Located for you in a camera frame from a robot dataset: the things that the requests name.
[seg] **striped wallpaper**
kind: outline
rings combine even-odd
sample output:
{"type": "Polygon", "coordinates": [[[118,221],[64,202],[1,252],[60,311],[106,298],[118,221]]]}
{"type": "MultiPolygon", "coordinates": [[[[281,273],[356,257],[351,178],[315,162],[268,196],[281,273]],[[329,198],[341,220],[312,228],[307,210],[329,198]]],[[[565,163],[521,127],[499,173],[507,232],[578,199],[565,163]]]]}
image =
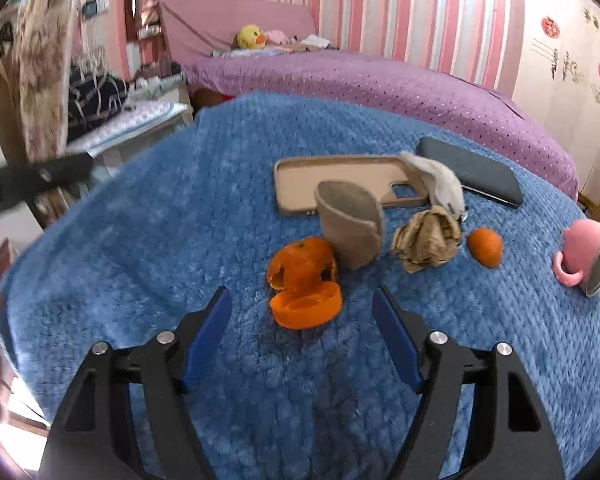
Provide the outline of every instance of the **striped wallpaper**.
{"type": "Polygon", "coordinates": [[[522,52],[525,0],[271,0],[306,5],[320,36],[440,70],[507,96],[522,52]]]}

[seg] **blue blanket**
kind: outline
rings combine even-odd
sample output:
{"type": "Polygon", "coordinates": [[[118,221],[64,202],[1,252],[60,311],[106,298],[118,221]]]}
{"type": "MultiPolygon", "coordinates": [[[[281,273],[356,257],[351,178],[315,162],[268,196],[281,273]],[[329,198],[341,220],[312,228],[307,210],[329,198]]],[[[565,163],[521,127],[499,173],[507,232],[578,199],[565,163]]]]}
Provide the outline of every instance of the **blue blanket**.
{"type": "MultiPolygon", "coordinates": [[[[387,211],[393,233],[414,210],[387,211]]],[[[384,478],[418,397],[402,384],[371,316],[379,283],[458,342],[510,342],[552,422],[568,478],[600,444],[600,294],[564,288],[550,268],[562,229],[580,218],[563,193],[517,164],[434,126],[327,100],[251,94],[204,110],[74,206],[3,283],[4,343],[52,418],[91,344],[143,344],[206,305],[219,285],[234,314],[211,372],[188,399],[218,478],[384,478]],[[496,229],[501,266],[463,243],[437,269],[406,274],[384,253],[342,272],[344,308],[315,330],[272,320],[264,273],[282,245],[319,235],[317,218],[281,218],[272,166],[294,155],[398,153],[422,136],[508,164],[525,194],[515,210],[466,193],[465,233],[496,229]]],[[[471,412],[465,387],[444,474],[459,467],[471,412]]],[[[147,467],[157,471],[142,405],[147,467]]]]}

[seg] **pink mug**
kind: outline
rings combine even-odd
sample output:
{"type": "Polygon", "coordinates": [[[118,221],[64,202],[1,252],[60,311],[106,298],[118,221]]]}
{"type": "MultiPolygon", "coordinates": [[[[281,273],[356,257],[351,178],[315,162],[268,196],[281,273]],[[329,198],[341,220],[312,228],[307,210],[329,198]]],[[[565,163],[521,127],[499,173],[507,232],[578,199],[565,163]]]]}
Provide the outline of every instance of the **pink mug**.
{"type": "Polygon", "coordinates": [[[564,286],[580,285],[591,298],[600,290],[600,222],[582,218],[563,234],[562,250],[554,257],[554,275],[564,286]]]}

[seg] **purple bedspread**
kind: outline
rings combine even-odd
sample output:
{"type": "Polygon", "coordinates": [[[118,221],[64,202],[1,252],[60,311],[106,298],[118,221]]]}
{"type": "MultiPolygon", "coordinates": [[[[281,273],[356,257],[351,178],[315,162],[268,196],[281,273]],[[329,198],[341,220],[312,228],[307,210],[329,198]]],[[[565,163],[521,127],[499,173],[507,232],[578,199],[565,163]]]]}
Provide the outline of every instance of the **purple bedspread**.
{"type": "Polygon", "coordinates": [[[254,90],[325,97],[420,119],[510,158],[576,200],[571,157],[507,97],[442,72],[348,52],[200,59],[191,89],[238,96],[254,90]]]}

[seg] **silver screw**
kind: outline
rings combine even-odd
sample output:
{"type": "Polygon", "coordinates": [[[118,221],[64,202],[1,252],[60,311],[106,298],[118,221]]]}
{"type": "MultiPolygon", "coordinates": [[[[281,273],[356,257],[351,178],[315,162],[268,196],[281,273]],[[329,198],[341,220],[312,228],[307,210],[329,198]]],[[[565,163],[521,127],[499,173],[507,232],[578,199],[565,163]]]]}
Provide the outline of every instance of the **silver screw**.
{"type": "Polygon", "coordinates": [[[53,179],[53,177],[51,176],[51,173],[49,173],[44,168],[42,170],[40,170],[38,173],[40,175],[40,178],[42,178],[42,180],[44,180],[45,182],[51,182],[51,180],[53,179]]]}
{"type": "Polygon", "coordinates": [[[176,335],[171,330],[165,330],[164,332],[160,332],[156,339],[158,343],[161,345],[168,345],[169,343],[173,343],[176,339],[176,335]]]}
{"type": "Polygon", "coordinates": [[[513,352],[513,348],[511,348],[511,345],[508,343],[498,343],[496,345],[496,350],[502,355],[511,355],[513,352]]]}
{"type": "Polygon", "coordinates": [[[107,345],[104,341],[99,341],[91,347],[91,351],[96,355],[102,355],[108,349],[109,349],[109,345],[107,345]]]}
{"type": "Polygon", "coordinates": [[[431,332],[429,334],[429,339],[432,343],[435,343],[436,345],[443,345],[444,343],[449,341],[448,336],[444,332],[439,332],[438,330],[436,330],[435,332],[431,332]]]}

